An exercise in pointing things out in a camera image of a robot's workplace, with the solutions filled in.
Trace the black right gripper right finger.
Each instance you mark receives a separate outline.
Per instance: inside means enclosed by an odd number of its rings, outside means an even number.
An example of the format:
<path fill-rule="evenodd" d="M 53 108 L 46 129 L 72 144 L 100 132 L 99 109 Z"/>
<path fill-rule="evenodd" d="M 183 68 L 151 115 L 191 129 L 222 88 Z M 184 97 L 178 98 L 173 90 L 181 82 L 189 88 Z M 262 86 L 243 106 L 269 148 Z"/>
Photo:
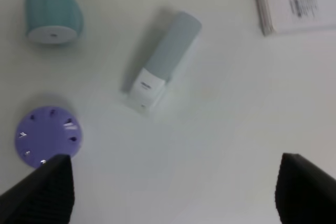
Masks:
<path fill-rule="evenodd" d="M 281 223 L 335 223 L 335 179 L 303 156 L 284 153 L 275 205 Z"/>

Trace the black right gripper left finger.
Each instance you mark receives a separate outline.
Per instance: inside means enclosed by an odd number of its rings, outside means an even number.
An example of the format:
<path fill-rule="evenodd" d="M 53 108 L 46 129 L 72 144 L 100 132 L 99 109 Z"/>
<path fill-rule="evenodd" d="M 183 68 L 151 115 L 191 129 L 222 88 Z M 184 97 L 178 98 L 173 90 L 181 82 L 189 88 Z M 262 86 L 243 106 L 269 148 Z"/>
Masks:
<path fill-rule="evenodd" d="M 1 195 L 1 223 L 70 223 L 71 157 L 58 154 Z"/>

